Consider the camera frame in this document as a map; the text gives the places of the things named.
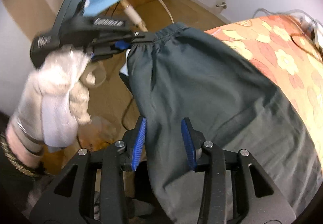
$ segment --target metal screw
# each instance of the metal screw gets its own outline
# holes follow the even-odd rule
[[[213,143],[211,141],[206,141],[203,143],[203,145],[207,148],[212,148],[213,147]]]
[[[88,152],[88,150],[86,149],[86,148],[81,148],[80,150],[79,150],[79,155],[80,156],[84,156],[84,155],[86,155],[86,153]]]
[[[124,146],[124,142],[122,140],[119,140],[115,143],[116,147],[122,148]]]
[[[249,151],[248,150],[246,150],[246,149],[242,149],[242,150],[240,150],[240,154],[242,155],[242,156],[249,156]]]

